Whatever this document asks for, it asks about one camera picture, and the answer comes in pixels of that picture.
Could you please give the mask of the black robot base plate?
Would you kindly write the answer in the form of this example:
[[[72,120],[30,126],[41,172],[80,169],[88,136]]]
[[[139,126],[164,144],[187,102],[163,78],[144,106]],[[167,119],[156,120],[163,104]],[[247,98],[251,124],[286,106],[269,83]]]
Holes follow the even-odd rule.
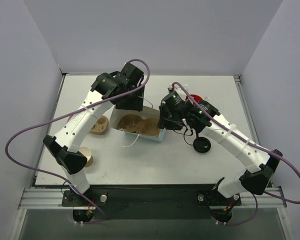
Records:
[[[63,193],[75,220],[203,220],[228,222],[241,198],[224,197],[213,184],[91,185],[83,194]]]

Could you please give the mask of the light blue paper bag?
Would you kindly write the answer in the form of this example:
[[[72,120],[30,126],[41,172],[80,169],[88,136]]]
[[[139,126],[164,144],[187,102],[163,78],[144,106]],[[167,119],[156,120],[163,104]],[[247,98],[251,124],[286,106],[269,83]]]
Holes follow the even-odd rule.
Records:
[[[154,108],[152,102],[143,97],[141,99],[146,102],[142,111],[114,108],[110,115],[110,128],[117,130],[119,133],[135,136],[132,143],[128,145],[118,142],[119,146],[123,148],[133,146],[140,138],[159,143],[164,140],[166,130],[158,127],[160,111]]]

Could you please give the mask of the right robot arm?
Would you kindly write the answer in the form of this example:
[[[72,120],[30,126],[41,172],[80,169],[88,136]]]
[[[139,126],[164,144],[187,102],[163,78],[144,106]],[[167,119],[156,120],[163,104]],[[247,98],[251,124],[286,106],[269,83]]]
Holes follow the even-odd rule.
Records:
[[[235,156],[245,170],[234,178],[222,177],[212,190],[211,197],[217,204],[242,192],[262,195],[270,182],[280,160],[253,147],[254,142],[231,124],[219,110],[205,100],[198,105],[183,100],[174,90],[166,95],[159,106],[158,128],[181,130],[182,127],[195,130],[197,134],[213,139]]]

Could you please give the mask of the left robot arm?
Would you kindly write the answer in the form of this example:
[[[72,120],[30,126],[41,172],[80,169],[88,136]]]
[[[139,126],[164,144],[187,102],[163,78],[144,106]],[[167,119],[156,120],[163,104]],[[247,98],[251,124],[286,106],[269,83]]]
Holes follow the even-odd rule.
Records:
[[[79,151],[81,143],[106,111],[144,89],[140,81],[149,78],[150,73],[144,73],[131,60],[120,71],[98,75],[80,108],[71,114],[72,118],[55,135],[43,139],[45,147],[65,172],[75,191],[73,199],[79,205],[85,206],[92,199],[84,171],[88,160]]]

